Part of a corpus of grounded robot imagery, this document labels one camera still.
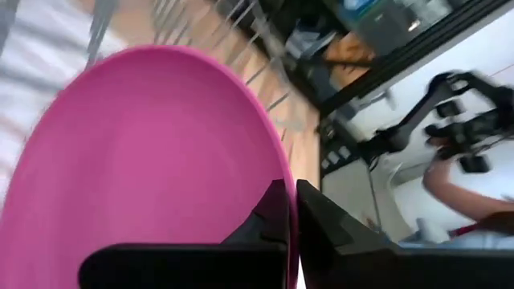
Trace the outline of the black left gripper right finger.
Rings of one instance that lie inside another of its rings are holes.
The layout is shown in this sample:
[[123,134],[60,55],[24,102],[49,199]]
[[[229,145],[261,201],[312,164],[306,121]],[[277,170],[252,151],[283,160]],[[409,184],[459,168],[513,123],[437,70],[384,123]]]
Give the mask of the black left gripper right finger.
[[511,288],[511,250],[406,248],[372,231],[306,180],[296,183],[308,288]]

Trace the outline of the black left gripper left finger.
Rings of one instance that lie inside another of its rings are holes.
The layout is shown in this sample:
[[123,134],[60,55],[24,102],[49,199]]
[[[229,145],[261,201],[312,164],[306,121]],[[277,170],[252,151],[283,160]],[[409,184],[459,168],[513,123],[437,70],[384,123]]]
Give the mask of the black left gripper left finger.
[[289,201],[274,180],[244,223],[219,244],[125,243],[80,266],[82,288],[285,288]]

